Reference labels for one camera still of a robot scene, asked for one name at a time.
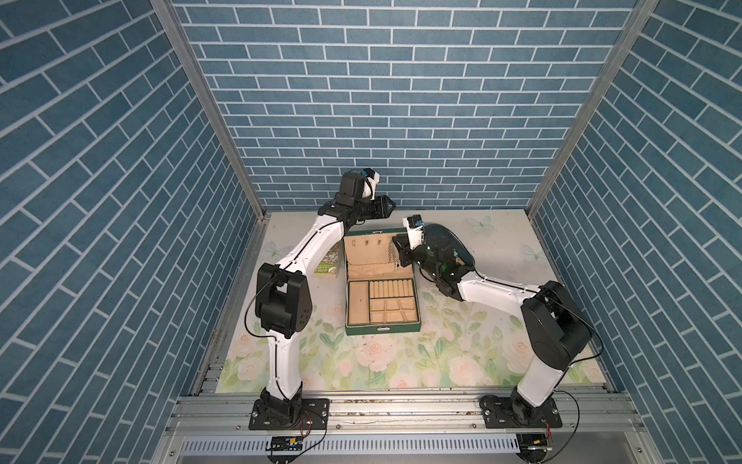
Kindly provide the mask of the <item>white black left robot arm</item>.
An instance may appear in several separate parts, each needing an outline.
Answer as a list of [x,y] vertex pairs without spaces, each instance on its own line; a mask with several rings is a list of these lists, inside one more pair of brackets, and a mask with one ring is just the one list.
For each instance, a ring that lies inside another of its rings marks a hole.
[[372,168],[344,173],[338,192],[320,207],[305,237],[278,263],[258,270],[253,303],[270,355],[269,380],[255,403],[259,427],[290,429],[305,417],[298,335],[312,314],[308,278],[351,227],[391,215],[396,204],[376,195],[380,179]]

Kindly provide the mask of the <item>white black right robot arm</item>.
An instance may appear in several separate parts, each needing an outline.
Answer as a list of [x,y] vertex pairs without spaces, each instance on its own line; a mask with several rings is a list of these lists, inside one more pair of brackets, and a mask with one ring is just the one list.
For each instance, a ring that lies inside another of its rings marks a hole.
[[593,336],[593,328],[566,289],[554,280],[526,286],[485,278],[458,237],[438,224],[398,234],[392,243],[400,264],[417,265],[421,276],[446,297],[488,305],[524,324],[533,359],[509,398],[481,398],[485,423],[505,428],[560,427],[553,393]]

